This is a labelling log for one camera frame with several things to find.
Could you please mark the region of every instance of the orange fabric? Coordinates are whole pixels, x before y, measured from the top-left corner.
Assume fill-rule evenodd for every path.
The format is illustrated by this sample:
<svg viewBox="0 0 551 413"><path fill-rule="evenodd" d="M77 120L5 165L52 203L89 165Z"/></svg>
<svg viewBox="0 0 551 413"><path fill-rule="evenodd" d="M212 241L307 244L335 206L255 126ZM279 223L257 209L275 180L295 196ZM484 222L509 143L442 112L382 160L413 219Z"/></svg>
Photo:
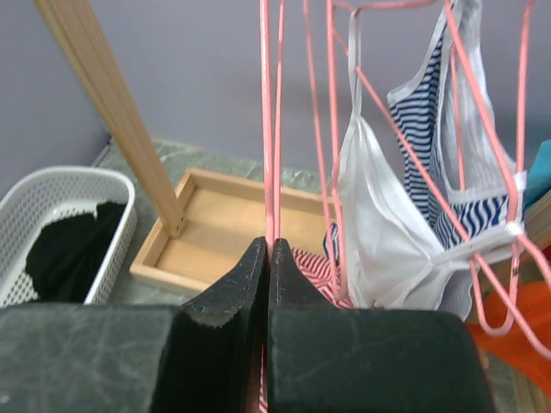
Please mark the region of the orange fabric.
<svg viewBox="0 0 551 413"><path fill-rule="evenodd" d="M517 306L540 341L551 347L551 292L547 284L540 281L521 285ZM495 292L490 294L484 307L486 319L492 327L503 324L506 308ZM467 326L478 347L516 368L551 397L551 361L545 360L532 348L516 323L502 337L489 336L478 324Z"/></svg>

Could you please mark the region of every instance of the wooden dowel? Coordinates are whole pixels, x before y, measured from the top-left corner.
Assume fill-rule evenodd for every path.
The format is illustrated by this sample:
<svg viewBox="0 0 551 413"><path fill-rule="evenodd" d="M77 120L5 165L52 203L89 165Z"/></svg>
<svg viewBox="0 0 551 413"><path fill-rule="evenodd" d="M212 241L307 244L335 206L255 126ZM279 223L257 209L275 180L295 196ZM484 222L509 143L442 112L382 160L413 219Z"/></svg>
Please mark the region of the wooden dowel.
<svg viewBox="0 0 551 413"><path fill-rule="evenodd" d="M90 0L35 0L35 3L157 209L164 228L172 237L178 237L183 227L183 209Z"/></svg>

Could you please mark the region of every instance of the pink wire hanger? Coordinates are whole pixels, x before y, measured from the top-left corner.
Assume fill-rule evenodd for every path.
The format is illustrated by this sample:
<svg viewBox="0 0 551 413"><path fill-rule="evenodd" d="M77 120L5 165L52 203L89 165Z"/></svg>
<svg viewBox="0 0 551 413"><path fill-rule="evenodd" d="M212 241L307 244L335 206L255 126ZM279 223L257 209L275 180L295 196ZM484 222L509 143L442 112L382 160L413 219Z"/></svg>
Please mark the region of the pink wire hanger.
<svg viewBox="0 0 551 413"><path fill-rule="evenodd" d="M338 36L334 28L334 10L335 8L347 9L349 12L354 11L359 14L362 10L373 9L409 9L414 7L423 7L436 0L417 0L417 1L398 1L398 2L384 2L365 4L357 9L353 9L347 3L333 3L332 0L326 0L326 13L327 13L327 50L328 50L328 69L329 69L329 97L330 97L330 115L331 115L331 154L332 154L332 177L331 180L331 195L333 205L335 207L335 215L337 218L338 227L338 245L340 262L340 286L337 283L337 268L335 263L336 251L334 250L334 244L331 243L329 250L329 256L331 260L331 278L332 286L335 295L341 299L347 294L347 282L346 282L346 249L344 245L342 214L340 201L337 192L337 173L339 171L339 133L337 123L337 80L336 80L336 67L335 67L335 53L334 53L334 40L337 40L341 44L345 52L346 45L343 40ZM523 31L522 41L519 59L519 85L518 85L518 98L517 98L517 173L523 171L523 159L524 159L524 122L525 122L525 102L526 102L526 77L527 77L527 61L528 61L528 38L529 38L529 17L531 8L534 1L530 0L526 5L523 18ZM261 4L261 72L262 72L262 98L263 98L263 144L264 144L264 184L265 184L265 202L266 202L266 239L271 253L273 243L276 236L280 235L281 215L280 215L280 196L279 190L281 186L281 107L282 107L282 45L283 45L283 22L284 22L284 2L280 2L280 21L279 21L279 49L278 49L278 66L277 66L277 91L276 91L276 119L275 119L275 148L271 130L271 90L269 85L270 77L270 60L269 60L269 24L268 24L268 0L260 0ZM319 164L319 174L321 181L321 190L324 199L324 215L325 215L325 227L328 234L330 234L330 214L329 214L329 199L325 184L326 173L324 165L324 153L321 138L321 126L319 119L319 105L318 105L318 92L316 86L316 75L313 64L313 48L312 48L312 36L309 21L309 4L308 0L303 0L303 9L306 24L306 50L308 57L308 71L310 75L310 88L313 97L313 121L314 121L314 134L316 138L316 149ZM508 168L507 158L505 152L499 142L498 135L495 132L492 118L490 117L488 110L484 104L482 94L480 93L480 86L477 83L474 76L473 69L468 62L467 55L461 42L457 23L452 13L451 0L444 0L444 10L449 25L449 31L453 39L453 46L451 48L451 67L452 67L452 83L454 85L454 98L455 98L455 117L456 117L456 134L458 144L458 164L460 173L460 187L465 187L464 179L464 165L462 159L462 142L461 142L461 124L458 122L458 107L459 99L457 95L457 83L456 83L456 59L459 59L459 63L465 72L467 83L474 96L477 109L480 113L485 132L490 141L492 150L498 160L498 166L502 173L502 176L507 187L510 201L507 213L507 221L512 223L518 214L519 208L519 193L514 181L513 174ZM369 94L374 99L375 103L387 118L387 121L396 132L402 145L408 152L412 161L417 166L422 177L426 181L430 191L435 195L436 200L441 205L444 213L446 213L454 225L457 232L460 234L464 241L469 239L469 236L457 217L451 211L448 203L443 198L442 194L436 187L435 183L430 179L428 172L424 169L423 165L419 161L417 155L406 141L406 137L400 131L398 126L392 119L392 116L388 112L386 105L382 102L380 97L375 93L375 90L369 80L365 77L360 68L356 68L356 72L359 78L362 80L364 86L368 90ZM473 259L470 260L471 275L473 277L473 289L474 298L477 306L480 326L489 335L500 336L506 334L512 326L513 321L517 321L519 327L526 335L530 343L533 345L536 351L547 359L551 359L551 350L546 348L534 334L533 330L529 327L523 315L516 307L517 300L517 285L518 285L518 262L520 250L518 245L522 245L524 249L533 256L539 269L542 271L542 275L549 286L551 286L551 268L548 265L548 261L542 252L532 243L525 234L517 236L517 242L511 245L513 250L512 257L512 270L510 274L510 288L509 292L506 292L497 276L493 273L487 261L477 251L473 253ZM495 329L488 325L486 321L486 315L484 312L484 306L482 302L482 294L480 290L480 282L478 278L478 270L476 264L480 266L486 277L496 290L498 296L502 299L507 307L507 318L504 324Z"/></svg>
<svg viewBox="0 0 551 413"><path fill-rule="evenodd" d="M360 13L362 9L394 9L394 8L404 8L404 6L410 8L414 7L415 5L420 7L427 5L429 3L434 3L434 1L417 1L417 2L395 2L395 3L378 3L378 4L368 4L364 5L359 9L353 9L351 6L349 6L346 3L338 3L335 4L335 7L341 7L344 9L347 9L348 11L354 11L356 13ZM520 52L520 63L519 63L519 86L518 86L518 104L517 104L517 118L519 122L519 127L517 129L517 172L523 171L523 148L524 148L524 118L525 118L525 90L526 90L526 68L527 68L527 57L528 57L528 37L529 37L529 15L531 11L531 7L533 5L533 1L530 1L526 9L524 11L524 19L523 19L523 35L522 35L522 42L521 42L521 52ZM469 88L471 89L473 95L474 95L474 101L476 103L477 109L479 110L480 117L483 120L483 125L486 129L486 134L488 135L488 138L490 140L492 150L494 151L494 154L496 155L496 158L498 159L498 165L501 170L501 173L504 177L506 187L509 192L510 196L510 203L509 203L509 209L508 209L508 216L507 220L508 222L513 222L515 217L518 213L518 199L519 194L517 191L517 187L514 182L514 177L512 173L509 171L507 167L507 160L506 155L501 147L501 144L499 142L498 136L495 132L495 129L492 124L492 118L490 117L488 110L486 106L484 105L484 101L482 98L482 95L480 93L480 87L476 81L476 78L473 74L472 67L470 66L467 55L465 53L465 50L463 48L461 39L459 37L459 31L457 24L455 22L455 18L452 14L452 7L451 7L451 0L445 0L445 13L446 17L449 23L449 31L452 35L452 38L454 40L454 46L452 47L452 77L455 78L455 58L458 57L460 60L461 67L466 73L467 81L469 84ZM338 36L336 31L332 29L332 33L337 39L338 43L341 44L341 46L346 51L346 45L344 44L343 40ZM406 151L412 158L413 162L418 167L421 175L427 182L427 185L429 186L431 192L435 195L436 199L438 200L439 204L441 205L444 212L449 216L450 221L456 228L457 232L461 235L464 241L467 241L469 239L466 231L462 227L462 225L457 220L457 217L453 214L453 212L450 210L449 205L445 201L445 199L442 197L442 194L438 191L436 185L434 182L430 179L430 176L428 172L423 168L423 165L420 163L418 157L414 153L411 146L407 143L405 136L400 131L398 126L395 124L395 122L392 119L392 116L388 112L386 106L380 99L380 97L375 93L374 88L372 87L371 83L368 81L368 79L365 77L365 75L362 73L362 70L360 68L356 68L356 72L358 73L358 76L361 78L364 86L368 90L369 94L374 99L375 103L379 107L379 109L382 111L382 113L387 118L387 121L390 123L393 130L397 133L402 145L405 147ZM456 92L456 82L454 82L454 95L455 99L457 99L457 92ZM462 165L462 150L461 150L461 129L457 129L458 133L458 151L461 153L459 156L459 162L460 162L460 171L461 171L461 182L464 187L464 167ZM542 274L548 283L548 285L551 285L551 269L549 268L548 262L545 258L545 256L542 254L542 252L526 237L525 234L520 234L517 236L517 242L520 243L528 253L530 253L540 270L542 271ZM516 243L514 243L512 246L513 248L513 265L512 265L512 271L511 271L511 284L510 284L510 291L509 294L505 291L503 286L501 286L498 278L493 273L493 271L490 269L488 263L484 258L480 255L479 252L474 253L474 259L471 260L471 274L473 276L474 281L474 296L475 296L475 302L477 305L477 310L479 312L480 317L480 326L485 330L485 332L489 335L503 335L506 334L506 332L509 331L509 329L512 326L512 321L516 320L519 324L519 327L522 329L523 333L527 336L530 343L533 345L536 351L538 351L542 356L545 358L551 359L551 351L543 346L543 344L539 341L539 339L534 334L533 330L528 326L526 320L520 313L520 311L516 307L516 296L517 296L517 283L518 283L518 275L517 275L517 267L518 267L518 256L519 256L519 250ZM486 316L484 313L484 306L482 303L481 298L481 291L480 291L480 283L478 279L478 271L475 267L474 263L478 263L484 273L486 274L486 277L491 282L492 286L496 290L499 297L502 299L504 304L506 305L508 309L508 317L505 320L504 325L497 329L493 329L487 324Z"/></svg>

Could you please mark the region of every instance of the teal object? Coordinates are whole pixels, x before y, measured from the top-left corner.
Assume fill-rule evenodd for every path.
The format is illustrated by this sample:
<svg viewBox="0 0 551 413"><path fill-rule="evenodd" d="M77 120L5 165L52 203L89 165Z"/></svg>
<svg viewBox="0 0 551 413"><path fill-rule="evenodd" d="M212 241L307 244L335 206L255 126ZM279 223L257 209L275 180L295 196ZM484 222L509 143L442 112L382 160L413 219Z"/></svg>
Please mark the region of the teal object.
<svg viewBox="0 0 551 413"><path fill-rule="evenodd" d="M528 172L528 184L524 192L524 211L528 211L551 189L551 140L540 145L536 160Z"/></svg>

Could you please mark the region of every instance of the white plastic basket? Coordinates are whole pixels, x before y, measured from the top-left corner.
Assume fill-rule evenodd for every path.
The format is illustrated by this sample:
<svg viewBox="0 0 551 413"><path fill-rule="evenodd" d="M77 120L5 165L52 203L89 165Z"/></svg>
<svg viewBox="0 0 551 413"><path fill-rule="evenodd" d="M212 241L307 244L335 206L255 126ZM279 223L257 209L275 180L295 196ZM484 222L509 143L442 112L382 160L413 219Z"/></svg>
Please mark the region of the white plastic basket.
<svg viewBox="0 0 551 413"><path fill-rule="evenodd" d="M0 307L37 298L25 273L40 230L58 219L90 213L105 201L126 203L85 304L107 302L136 229L135 190L123 174L91 167L52 167L19 181L0 202Z"/></svg>

